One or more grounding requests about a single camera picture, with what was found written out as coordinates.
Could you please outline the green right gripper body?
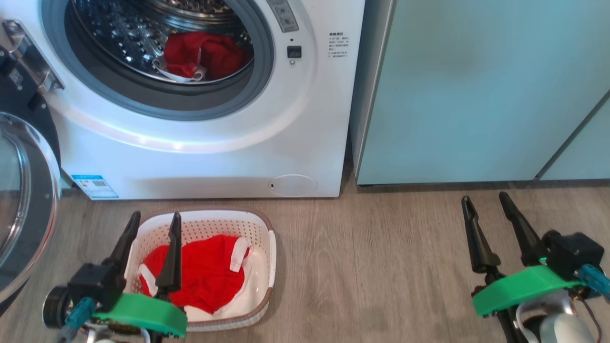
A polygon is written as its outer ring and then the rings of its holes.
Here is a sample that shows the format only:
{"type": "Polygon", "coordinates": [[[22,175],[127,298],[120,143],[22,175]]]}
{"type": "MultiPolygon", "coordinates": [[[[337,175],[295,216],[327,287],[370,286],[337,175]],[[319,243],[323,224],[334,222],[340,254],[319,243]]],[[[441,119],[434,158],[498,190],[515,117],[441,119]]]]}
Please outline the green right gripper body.
{"type": "Polygon", "coordinates": [[[477,316],[482,317],[580,286],[584,283],[577,278],[565,280],[546,265],[538,265],[491,283],[474,295],[472,302],[477,316]]]}

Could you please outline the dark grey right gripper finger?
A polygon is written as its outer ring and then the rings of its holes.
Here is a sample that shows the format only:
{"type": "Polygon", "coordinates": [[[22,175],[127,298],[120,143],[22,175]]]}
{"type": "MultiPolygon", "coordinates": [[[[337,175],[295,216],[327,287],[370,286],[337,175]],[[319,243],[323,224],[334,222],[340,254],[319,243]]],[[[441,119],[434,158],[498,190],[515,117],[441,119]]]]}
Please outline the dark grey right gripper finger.
{"type": "Polygon", "coordinates": [[[540,237],[507,192],[500,192],[498,197],[506,219],[513,226],[521,251],[521,262],[524,266],[541,265],[540,259],[543,258],[543,244],[540,237]]]}
{"type": "Polygon", "coordinates": [[[472,200],[469,196],[464,196],[461,205],[472,271],[479,274],[497,272],[501,265],[500,258],[491,250],[482,232],[479,215],[472,200]]]}

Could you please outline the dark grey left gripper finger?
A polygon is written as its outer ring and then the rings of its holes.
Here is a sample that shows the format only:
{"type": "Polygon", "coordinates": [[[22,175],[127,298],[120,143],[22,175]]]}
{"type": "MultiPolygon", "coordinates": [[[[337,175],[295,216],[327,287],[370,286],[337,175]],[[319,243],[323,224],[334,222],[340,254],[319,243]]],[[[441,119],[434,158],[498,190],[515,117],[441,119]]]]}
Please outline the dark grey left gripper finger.
{"type": "Polygon", "coordinates": [[[110,256],[102,261],[101,265],[104,267],[105,282],[111,282],[112,280],[122,278],[124,275],[131,245],[137,237],[139,231],[140,219],[141,212],[133,212],[110,256]]]}
{"type": "Polygon", "coordinates": [[[170,244],[166,253],[161,273],[155,280],[157,286],[156,298],[169,298],[182,288],[182,218],[180,213],[173,215],[169,227],[170,244]]]}

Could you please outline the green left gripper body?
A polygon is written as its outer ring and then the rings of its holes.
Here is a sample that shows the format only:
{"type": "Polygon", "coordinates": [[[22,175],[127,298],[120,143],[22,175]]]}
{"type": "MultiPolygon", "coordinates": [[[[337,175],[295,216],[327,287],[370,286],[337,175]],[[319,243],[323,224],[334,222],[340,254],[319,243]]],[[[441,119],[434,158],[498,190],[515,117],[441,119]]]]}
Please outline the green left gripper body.
{"type": "Polygon", "coordinates": [[[155,331],[166,336],[185,337],[187,315],[171,302],[139,293],[123,293],[109,311],[97,311],[93,318],[155,331]]]}

